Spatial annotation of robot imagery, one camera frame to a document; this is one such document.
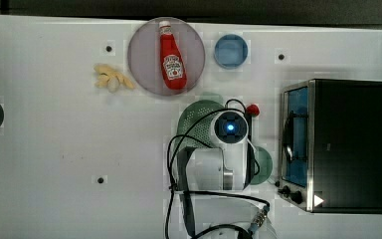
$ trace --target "black cable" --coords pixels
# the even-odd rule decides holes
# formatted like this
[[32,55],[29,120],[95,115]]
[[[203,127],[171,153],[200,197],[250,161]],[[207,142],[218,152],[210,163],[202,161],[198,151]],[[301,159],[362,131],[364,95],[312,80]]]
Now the black cable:
[[169,145],[168,145],[168,147],[167,147],[167,161],[166,161],[166,165],[167,165],[167,167],[168,167],[168,171],[169,171],[169,178],[170,178],[170,184],[171,184],[171,186],[169,187],[169,189],[170,189],[170,200],[169,200],[169,206],[168,206],[168,208],[167,208],[167,212],[166,212],[166,220],[165,220],[165,238],[166,239],[169,239],[169,219],[170,219],[170,212],[171,212],[171,210],[172,210],[172,204],[173,204],[173,198],[174,198],[174,196],[175,196],[175,193],[174,193],[174,191],[175,191],[175,186],[176,186],[176,182],[175,182],[175,178],[173,177],[173,175],[172,175],[172,170],[171,169],[169,169],[169,153],[170,153],[170,147],[171,147],[171,145],[172,145],[172,142],[173,142],[173,140],[175,139],[175,138],[177,138],[177,137],[189,137],[189,138],[191,138],[191,139],[193,139],[193,140],[196,140],[197,142],[199,142],[199,143],[201,143],[201,144],[203,144],[203,145],[205,145],[206,147],[211,147],[209,144],[207,144],[207,143],[205,143],[205,142],[203,142],[202,140],[200,140],[200,139],[198,139],[198,138],[196,138],[196,137],[193,137],[193,136],[190,136],[190,135],[185,135],[185,134],[178,134],[178,135],[175,135],[174,137],[172,137],[171,139],[170,139],[170,141],[169,141]]
[[191,239],[200,238],[200,237],[206,235],[209,232],[212,232],[212,231],[218,230],[218,229],[222,229],[222,228],[233,229],[233,230],[239,231],[239,232],[244,233],[244,234],[250,234],[248,231],[246,231],[242,227],[235,226],[235,225],[232,225],[232,224],[221,224],[221,225],[217,225],[217,226],[214,226],[214,227],[209,227],[206,230],[204,230],[204,231],[198,233],[197,235],[191,237]]
[[175,193],[173,190],[170,190],[170,200],[169,200],[169,206],[167,208],[166,212],[166,220],[165,220],[165,238],[169,239],[169,219],[170,219],[170,211],[172,210],[172,203],[173,203],[173,197],[175,196]]
[[256,167],[257,167],[257,171],[254,172],[254,175],[258,175],[260,173],[260,165],[255,158],[254,158],[254,163],[256,164]]
[[247,196],[247,195],[239,195],[239,194],[223,193],[223,192],[212,192],[212,191],[184,191],[184,194],[187,194],[187,193],[194,194],[194,195],[224,196],[224,197],[235,197],[235,198],[253,200],[253,201],[264,203],[268,207],[270,207],[270,203],[268,201],[261,198],[257,198],[257,197]]
[[174,137],[172,137],[172,138],[170,139],[170,141],[169,141],[169,145],[167,146],[167,161],[166,161],[166,163],[167,163],[166,165],[167,165],[167,168],[168,168],[169,178],[170,178],[170,182],[171,182],[171,183],[172,183],[172,181],[175,181],[175,179],[173,178],[173,175],[172,175],[172,164],[169,163],[169,158],[170,158],[170,157],[169,157],[169,155],[170,155],[170,147],[171,147],[171,145],[172,145],[173,140],[174,140],[175,138],[177,138],[177,137],[182,137],[182,138],[184,138],[184,137],[189,137],[189,138],[191,138],[191,139],[193,139],[193,140],[196,140],[197,142],[199,142],[199,143],[205,145],[206,147],[212,147],[212,146],[210,146],[209,144],[205,143],[204,141],[202,141],[202,140],[200,140],[200,139],[198,139],[198,138],[196,138],[196,137],[187,135],[187,134],[177,134],[177,135],[175,135]]
[[226,109],[228,108],[228,104],[229,104],[230,102],[236,102],[236,103],[239,103],[239,104],[243,107],[244,112],[245,112],[245,113],[247,112],[247,108],[246,108],[246,107],[244,106],[244,104],[243,104],[240,100],[238,100],[238,99],[229,99],[229,100],[227,100],[226,103],[225,103],[225,108],[226,108]]

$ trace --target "white surface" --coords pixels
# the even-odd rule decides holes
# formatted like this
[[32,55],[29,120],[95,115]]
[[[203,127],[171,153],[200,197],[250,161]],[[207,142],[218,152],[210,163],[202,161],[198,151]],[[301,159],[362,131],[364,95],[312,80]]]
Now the white surface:
[[[166,143],[180,111],[203,92],[259,105],[253,143],[276,170],[282,87],[312,78],[382,81],[382,31],[192,24],[207,61],[190,93],[96,89],[94,64],[126,70],[141,23],[0,16],[0,239],[163,238]],[[213,57],[227,33],[243,36],[250,50],[233,71]],[[115,54],[101,51],[107,42]],[[107,183],[93,183],[99,175]],[[382,215],[304,213],[266,183],[246,193],[271,202],[278,238],[382,238]],[[172,239],[185,238],[179,213],[175,207]]]

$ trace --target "plate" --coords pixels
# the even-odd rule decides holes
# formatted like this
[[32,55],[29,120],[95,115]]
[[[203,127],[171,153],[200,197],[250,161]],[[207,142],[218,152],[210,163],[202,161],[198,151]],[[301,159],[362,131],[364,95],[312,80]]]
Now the plate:
[[[170,90],[163,81],[160,69],[159,22],[169,21],[176,45],[181,52],[187,74],[187,84],[181,90]],[[142,25],[132,36],[128,46],[128,66],[135,80],[148,91],[161,96],[173,96],[193,89],[205,64],[203,41],[187,23],[169,17],[156,18]]]

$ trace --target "red ketchup bottle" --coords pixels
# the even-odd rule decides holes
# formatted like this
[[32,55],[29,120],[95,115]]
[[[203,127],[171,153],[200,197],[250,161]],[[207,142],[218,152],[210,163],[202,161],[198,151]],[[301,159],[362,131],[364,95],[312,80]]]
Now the red ketchup bottle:
[[170,22],[161,21],[160,30],[160,67],[166,86],[172,90],[180,90],[187,84],[181,53],[172,35]]

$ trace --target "blue bowl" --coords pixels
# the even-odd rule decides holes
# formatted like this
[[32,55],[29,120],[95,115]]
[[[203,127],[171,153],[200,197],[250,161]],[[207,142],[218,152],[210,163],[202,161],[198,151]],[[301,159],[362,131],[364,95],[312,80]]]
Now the blue bowl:
[[225,35],[216,43],[216,62],[225,69],[234,69],[241,66],[247,56],[247,43],[238,35]]

